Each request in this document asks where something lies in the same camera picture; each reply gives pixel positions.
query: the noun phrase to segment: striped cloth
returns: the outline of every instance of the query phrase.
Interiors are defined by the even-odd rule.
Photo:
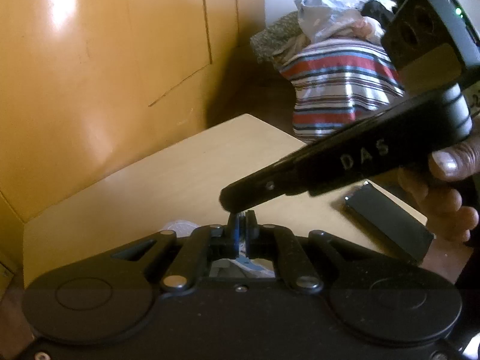
[[[280,69],[297,91],[293,127],[311,142],[403,95],[381,46],[352,38],[312,44]]]

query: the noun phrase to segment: bolt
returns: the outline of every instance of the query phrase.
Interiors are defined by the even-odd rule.
[[[45,352],[37,352],[35,354],[35,360],[50,360],[50,356]]]
[[[315,290],[320,285],[320,281],[313,276],[302,276],[297,279],[297,286],[305,290]]]
[[[165,279],[163,279],[163,284],[165,286],[170,288],[177,288],[179,290],[185,287],[186,283],[187,279],[183,276],[178,275],[167,276]]]
[[[437,352],[433,355],[431,360],[448,360],[448,356],[442,352]]]
[[[248,287],[247,287],[247,286],[236,286],[236,287],[235,287],[235,291],[236,291],[236,292],[247,292],[247,291],[248,291]]]

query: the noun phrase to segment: wooden table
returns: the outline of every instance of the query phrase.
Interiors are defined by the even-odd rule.
[[[150,235],[170,221],[225,224],[228,213],[218,202],[221,189],[302,145],[253,116],[243,115],[112,174],[25,225],[25,285],[54,268]],[[297,235],[324,230],[384,251],[342,212],[341,202],[351,190],[352,186],[345,187],[316,198],[282,196],[258,206],[257,218],[261,224],[289,227]],[[425,222],[411,207],[395,201]],[[453,267],[447,257],[454,258]],[[426,265],[454,280],[467,258],[464,249],[441,244]]]

